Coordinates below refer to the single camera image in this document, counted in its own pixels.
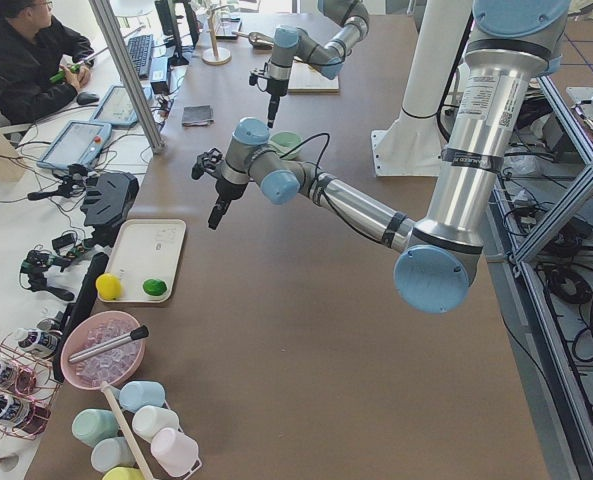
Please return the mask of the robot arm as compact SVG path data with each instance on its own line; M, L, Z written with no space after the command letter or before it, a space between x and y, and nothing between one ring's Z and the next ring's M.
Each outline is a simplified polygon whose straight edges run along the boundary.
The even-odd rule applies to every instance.
M319 1L318 10L340 27L325 45L315 41L306 30L290 25L278 25L273 35L269 60L262 69L250 72L249 84L266 81L270 95L267 126L274 126L280 99L288 92L295 58L311 66L323 77L333 80L340 73L352 47L364 40L369 32L370 15L362 1Z
M393 209L270 144L271 119L242 118L225 150L198 155L191 175L211 176L216 228L249 185L275 205L297 196L332 212L350 229L398 255L393 281L411 307L430 314L458 308L478 269L480 223L500 173L531 80L553 72L569 5L565 1L474 1L463 52L463 96L419 219Z

